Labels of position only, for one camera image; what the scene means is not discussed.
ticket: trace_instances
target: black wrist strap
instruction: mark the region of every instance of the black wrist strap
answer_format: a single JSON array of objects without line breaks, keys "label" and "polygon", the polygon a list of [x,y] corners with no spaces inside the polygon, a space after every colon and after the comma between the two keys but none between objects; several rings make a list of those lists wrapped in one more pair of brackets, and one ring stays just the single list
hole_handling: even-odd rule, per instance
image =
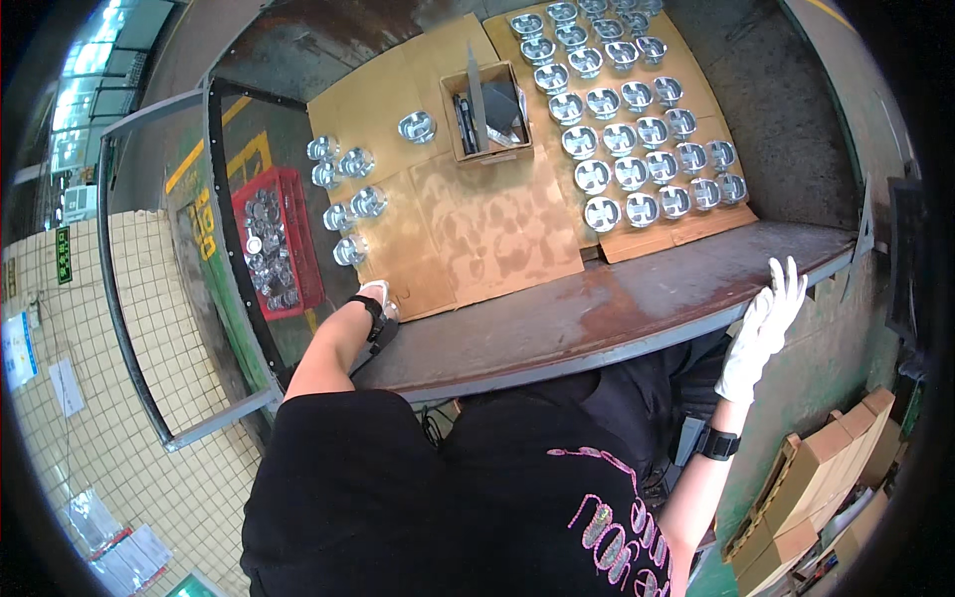
[{"label": "black wrist strap", "polygon": [[370,296],[362,296],[360,294],[353,294],[345,303],[347,304],[351,301],[358,301],[364,305],[365,310],[371,314],[371,331],[368,333],[366,340],[368,342],[374,342],[378,334],[381,333],[381,330],[385,327],[385,318],[381,309],[381,303]]},{"label": "black wrist strap", "polygon": [[713,460],[729,460],[739,451],[739,436],[716,431],[707,425],[696,442],[696,451]]}]

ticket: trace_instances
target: painted number on floor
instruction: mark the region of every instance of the painted number on floor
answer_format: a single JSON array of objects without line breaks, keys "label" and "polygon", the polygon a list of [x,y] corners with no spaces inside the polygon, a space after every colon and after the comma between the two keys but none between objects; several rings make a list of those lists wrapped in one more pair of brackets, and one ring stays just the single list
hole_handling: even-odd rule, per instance
[{"label": "painted number on floor", "polygon": [[204,188],[196,199],[196,202],[189,205],[189,220],[192,222],[192,238],[199,248],[199,254],[203,261],[208,261],[216,252],[216,240],[212,238],[212,231],[216,227],[212,219],[212,205],[209,204],[209,189]]}]

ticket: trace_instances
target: paper notice on wall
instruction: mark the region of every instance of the paper notice on wall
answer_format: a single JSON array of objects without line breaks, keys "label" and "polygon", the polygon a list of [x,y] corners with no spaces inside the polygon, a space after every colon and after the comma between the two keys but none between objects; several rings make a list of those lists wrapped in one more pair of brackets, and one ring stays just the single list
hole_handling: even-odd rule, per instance
[{"label": "paper notice on wall", "polygon": [[148,558],[132,537],[120,541],[113,551],[136,573],[136,584],[139,587],[145,585],[162,567]]},{"label": "paper notice on wall", "polygon": [[143,555],[156,566],[156,569],[162,568],[172,560],[173,552],[169,551],[169,548],[156,536],[149,524],[144,524],[133,531],[132,539]]},{"label": "paper notice on wall", "polygon": [[106,509],[106,505],[92,487],[70,500],[64,509],[70,523],[89,546],[91,553],[98,551],[122,531],[122,526]]},{"label": "paper notice on wall", "polygon": [[83,394],[79,391],[69,358],[50,366],[50,381],[53,383],[63,416],[71,416],[83,410]]},{"label": "paper notice on wall", "polygon": [[116,577],[112,570],[110,570],[103,561],[96,560],[95,562],[90,562],[90,569],[93,571],[94,576],[99,582],[110,592],[113,597],[127,597],[130,595],[130,592],[127,592],[126,586]]},{"label": "paper notice on wall", "polygon": [[122,597],[132,595],[149,580],[148,578],[140,579],[136,572],[119,556],[115,547],[96,559],[93,564],[94,567],[102,568],[116,580],[111,586],[107,585],[109,591],[114,595],[116,595],[116,587],[119,587],[119,594]]},{"label": "paper notice on wall", "polygon": [[36,376],[36,359],[33,342],[27,324],[27,312],[23,311],[0,325],[2,338],[3,376],[11,392]]}]

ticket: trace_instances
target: rusty metal table edge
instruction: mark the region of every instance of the rusty metal table edge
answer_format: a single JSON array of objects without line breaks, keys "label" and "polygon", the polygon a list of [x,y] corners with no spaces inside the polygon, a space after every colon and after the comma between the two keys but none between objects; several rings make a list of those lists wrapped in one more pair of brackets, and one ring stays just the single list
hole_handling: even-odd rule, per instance
[{"label": "rusty metal table edge", "polygon": [[[835,257],[813,267],[807,272],[809,286],[815,286],[822,280],[834,275],[852,262],[853,245],[844,248]],[[697,336],[725,328],[732,322],[741,319],[752,296],[747,296],[739,303],[710,313],[688,323],[666,330],[651,333],[646,336],[623,341],[620,344],[605,350],[596,350],[578,354],[561,361],[550,361],[540,365],[531,365],[519,371],[510,371],[501,374],[476,376],[460,382],[437,385],[429,388],[405,390],[403,388],[388,388],[401,394],[409,403],[427,402],[471,394],[482,394],[493,390],[513,388],[517,386],[553,379],[562,375],[570,375],[619,363],[641,354],[659,351],[674,344],[684,342]]]}]

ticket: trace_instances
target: pink embroidered lettering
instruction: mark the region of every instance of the pink embroidered lettering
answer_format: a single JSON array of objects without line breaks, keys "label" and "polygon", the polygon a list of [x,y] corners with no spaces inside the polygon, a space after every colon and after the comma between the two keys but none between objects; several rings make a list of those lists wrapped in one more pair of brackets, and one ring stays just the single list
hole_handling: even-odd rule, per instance
[{"label": "pink embroidered lettering", "polygon": [[[663,536],[663,532],[657,529],[653,516],[647,511],[647,505],[637,495],[637,475],[632,468],[606,450],[601,451],[595,448],[582,447],[577,452],[552,448],[547,451],[547,454],[548,456],[600,458],[609,462],[621,472],[630,475],[634,495],[633,504],[630,506],[630,529],[639,536],[638,539],[631,541],[626,539],[626,529],[621,524],[613,521],[613,509],[596,494],[584,495],[577,512],[567,524],[568,529],[573,527],[587,504],[591,500],[595,501],[596,507],[590,522],[584,528],[581,545],[584,549],[593,551],[594,565],[598,572],[606,571],[607,581],[610,584],[617,585],[620,583],[621,590],[624,589],[630,574],[631,564],[640,557],[641,547],[647,550],[650,560],[661,572],[664,563],[667,563],[667,578],[672,577],[673,558],[668,557],[670,555],[669,545]],[[669,580],[662,587],[659,587],[655,573],[648,568],[643,568],[634,577],[633,592],[638,597],[667,597],[669,595]]]},{"label": "pink embroidered lettering", "polygon": [[656,588],[656,574],[654,574],[653,570],[650,570],[649,568],[640,570],[633,578],[633,594],[637,595],[637,597],[654,597]]},{"label": "pink embroidered lettering", "polygon": [[[604,543],[604,539],[610,534],[611,531],[618,531],[618,533],[613,539],[610,540],[610,545],[607,546],[606,550],[604,551],[604,555],[598,558],[597,554],[600,553],[601,545]],[[622,524],[617,524],[615,522],[611,526],[607,527],[603,533],[601,533],[601,536],[597,539],[597,543],[594,545],[594,565],[598,570],[610,570],[613,565],[617,564],[617,560],[620,558],[625,541],[626,529]]]},{"label": "pink embroidered lettering", "polygon": [[647,506],[640,498],[634,498],[633,505],[630,506],[630,529],[634,533],[640,533],[647,524]]},{"label": "pink embroidered lettering", "polygon": [[590,549],[596,545],[604,535],[606,528],[610,526],[612,520],[613,509],[601,502],[601,504],[597,506],[597,511],[594,512],[594,517],[590,520],[590,524],[584,529],[584,537],[581,540],[582,545],[586,549]]},{"label": "pink embroidered lettering", "polygon": [[653,545],[654,533],[656,533],[656,523],[653,522],[653,517],[647,514],[647,526],[644,528],[644,536],[640,538],[640,545],[644,549],[650,549],[650,546]]},{"label": "pink embroidered lettering", "polygon": [[633,496],[637,497],[637,473],[632,468],[627,466],[619,458],[616,458],[606,450],[597,450],[596,448],[587,448],[582,447],[579,452],[574,452],[572,450],[562,450],[561,448],[551,448],[547,450],[548,456],[586,456],[590,458],[603,458],[607,462],[613,464],[615,467],[621,471],[630,475],[630,485],[633,486]]},{"label": "pink embroidered lettering", "polygon": [[630,561],[636,560],[639,554],[640,544],[635,541],[627,542],[624,549],[620,552],[620,557],[617,558],[617,562],[615,562],[614,565],[610,567],[610,571],[606,573],[606,579],[610,581],[612,585],[620,583],[623,579],[620,590],[624,590],[626,577],[630,575]]},{"label": "pink embroidered lettering", "polygon": [[661,570],[663,569],[663,562],[667,558],[669,553],[669,548],[667,546],[667,540],[664,539],[663,533],[657,535],[656,547],[650,552],[650,559],[654,564]]},{"label": "pink embroidered lettering", "polygon": [[598,506],[599,506],[600,504],[604,503],[603,500],[601,500],[601,499],[598,498],[597,496],[593,495],[592,493],[588,493],[587,495],[585,495],[585,496],[584,496],[584,501],[581,502],[581,507],[577,508],[577,514],[574,515],[574,518],[570,519],[570,522],[567,524],[567,528],[570,528],[571,526],[574,525],[574,522],[577,521],[577,517],[579,517],[579,516],[581,515],[581,512],[584,511],[584,506],[587,505],[587,502],[590,501],[591,498],[593,498],[594,500],[597,501],[597,505],[598,505]]}]

